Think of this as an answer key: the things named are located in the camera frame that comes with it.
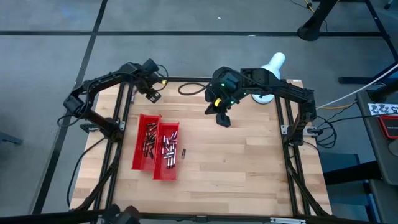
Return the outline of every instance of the metal bracket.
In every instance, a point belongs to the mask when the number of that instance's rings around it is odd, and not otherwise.
[[[124,128],[126,127],[126,122],[125,121],[121,121],[119,124],[120,130],[124,131]]]
[[[287,128],[289,125],[281,125],[280,126],[280,131],[282,131],[282,134],[287,134]],[[318,136],[318,133],[316,132],[317,127],[315,126],[306,126],[303,130],[303,136]]]
[[[305,224],[305,220],[298,220],[293,218],[273,218],[271,217],[272,223],[280,223],[280,224]]]

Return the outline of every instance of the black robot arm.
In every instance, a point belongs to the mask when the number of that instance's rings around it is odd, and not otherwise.
[[[243,68],[241,72],[237,72],[228,67],[221,67],[214,72],[210,83],[205,92],[205,100],[211,104],[205,114],[217,114],[217,124],[225,127],[231,125],[229,117],[226,116],[227,110],[249,94],[273,94],[298,103],[298,115],[285,135],[286,141],[293,145],[303,144],[305,126],[317,117],[312,90],[279,80],[263,68]]]
[[[102,77],[86,80],[83,84],[69,94],[63,102],[68,112],[78,119],[86,119],[99,127],[104,136],[112,142],[121,140],[120,124],[112,118],[104,118],[91,109],[95,96],[101,90],[105,90],[118,83],[128,82],[134,84],[141,94],[146,94],[146,98],[155,103],[160,97],[160,93],[152,88],[153,84],[161,82],[162,77],[156,73],[158,66],[152,59],[148,59],[143,65],[128,62],[116,71]],[[80,96],[86,95],[85,101]]]

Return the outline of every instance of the black cable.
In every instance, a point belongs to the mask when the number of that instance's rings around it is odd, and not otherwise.
[[[296,153],[293,152],[293,156],[289,156],[289,159],[292,159],[296,156]]]
[[[181,89],[183,87],[187,86],[187,85],[198,85],[198,86],[202,86],[202,88],[200,90],[194,91],[192,93],[183,93],[183,92],[181,92]],[[203,90],[206,90],[210,85],[211,85],[211,82],[207,83],[207,85],[204,85],[202,83],[197,83],[197,82],[187,82],[187,83],[184,83],[184,84],[180,85],[180,87],[178,88],[177,91],[178,91],[179,94],[181,94],[183,96],[193,96],[193,95],[196,95],[196,94],[202,92]]]
[[[357,118],[372,118],[375,116],[385,116],[385,115],[398,115],[398,113],[392,113],[392,114],[375,114],[375,115],[368,115],[368,116],[355,116],[355,117],[350,117],[350,118],[341,118],[341,119],[337,119],[335,121],[330,121],[330,123],[335,123],[335,122],[339,122],[339,121],[346,121],[349,119],[357,119]]]
[[[314,148],[319,152],[318,147],[316,147],[314,144],[309,143],[309,142],[306,142],[306,141],[304,141],[304,143],[305,143],[305,144],[309,144],[310,146],[314,147]]]
[[[333,125],[332,125],[328,120],[326,120],[325,118],[322,118],[321,116],[317,116],[317,118],[320,118],[320,119],[324,120],[324,123],[323,123],[323,124],[329,125],[329,127],[322,128],[322,129],[321,129],[322,132],[324,132],[324,130],[328,130],[328,129],[331,129],[331,130],[332,130],[332,134],[329,135],[328,137],[324,138],[324,139],[321,139],[321,140],[318,139],[322,134],[319,135],[319,136],[317,136],[317,137],[315,138],[315,140],[316,140],[316,142],[317,142],[317,145],[318,145],[318,146],[321,146],[321,147],[324,147],[324,148],[326,148],[326,149],[331,149],[331,148],[333,148],[333,147],[335,146],[335,144],[336,144],[336,140],[337,140],[337,132],[336,132],[336,129],[335,129],[335,127],[333,127]],[[329,140],[329,139],[332,138],[332,137],[333,137],[333,140],[332,140],[332,141],[327,142],[327,143],[323,143],[323,142],[325,142],[326,140]]]
[[[352,104],[349,105],[348,107],[342,109],[342,110],[341,110],[340,112],[338,112],[338,113],[335,113],[335,115],[333,115],[331,118],[327,119],[327,121],[330,121],[330,120],[333,119],[335,116],[341,114],[342,112],[344,112],[344,110],[347,110],[348,108],[354,106],[354,105],[357,104],[357,103],[358,103],[357,101],[354,101],[354,103],[352,103]]]
[[[70,178],[70,182],[69,182],[69,186],[68,186],[68,190],[67,190],[67,204],[68,204],[68,208],[70,207],[70,201],[69,201],[70,188],[72,187],[73,178],[75,177],[76,170],[77,170],[77,167],[79,166],[79,163],[80,163],[81,159],[83,158],[83,156],[84,156],[87,152],[89,152],[90,150],[92,150],[95,146],[97,146],[99,143],[101,143],[101,141],[103,141],[104,139],[105,139],[105,137],[103,137],[103,138],[100,139],[98,142],[96,142],[96,143],[94,143],[92,146],[90,146],[87,150],[85,150],[85,151],[80,155],[79,159],[77,160],[76,165],[75,165],[75,169],[73,170],[72,177]]]
[[[69,123],[69,124],[67,124],[67,125],[62,125],[62,124],[60,123],[61,120],[64,119],[64,118],[67,118],[67,117],[73,117],[73,115],[68,114],[68,115],[64,115],[64,116],[58,118],[58,120],[57,120],[57,125],[58,125],[58,127],[64,128],[64,127],[72,126],[72,125],[76,124],[76,123],[81,119],[81,117],[80,117],[80,118],[77,118],[76,120],[74,120],[74,122],[72,122],[72,123]]]
[[[156,91],[162,91],[162,90],[164,90],[164,88],[166,88],[167,84],[169,84],[169,72],[167,71],[167,69],[163,65],[157,65],[157,66],[162,67],[164,69],[164,71],[166,72],[166,77],[163,74],[161,74],[160,72],[158,72],[158,74],[160,76],[164,77],[165,80],[166,80],[166,84],[162,88],[156,90]]]
[[[304,9],[307,9],[307,7],[301,5],[301,4],[297,3],[297,2],[293,2],[293,0],[290,0],[290,2],[295,4],[296,6],[300,6],[300,7],[303,7]]]
[[[325,21],[326,32],[329,32],[329,31],[328,31],[328,22],[327,22],[326,20],[324,20],[324,21]]]

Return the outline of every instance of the wooden tabletop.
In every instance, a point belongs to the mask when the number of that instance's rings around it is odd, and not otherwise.
[[[292,83],[302,86],[300,80]],[[259,105],[251,97],[244,98],[228,111],[231,127],[224,128],[216,124],[215,115],[204,114],[208,106],[204,92],[179,95],[181,84],[170,82],[156,104],[143,95],[136,96],[127,121],[113,203],[121,210],[133,205],[147,213],[292,216],[275,101]],[[97,113],[112,117],[118,89],[114,86],[99,94]],[[187,86],[183,91],[198,89]],[[292,110],[295,116],[295,103]],[[162,122],[180,123],[178,152],[187,152],[184,160],[177,161],[177,181],[152,180],[151,172],[131,170],[141,113],[161,114]],[[91,133],[86,148],[102,137],[99,132]],[[312,138],[305,141],[315,144]],[[105,147],[103,141],[83,158],[71,208],[79,206],[97,184]],[[305,144],[300,146],[300,155],[309,191],[331,213],[317,150]],[[303,212],[297,186],[296,194]]]

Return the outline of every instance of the table leg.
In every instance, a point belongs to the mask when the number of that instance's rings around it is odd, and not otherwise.
[[[388,1],[388,3],[384,6],[384,9],[389,9],[391,7],[393,0]]]
[[[365,162],[352,167],[329,171],[323,174],[325,183],[340,184],[355,180],[380,179],[381,173],[377,161]]]

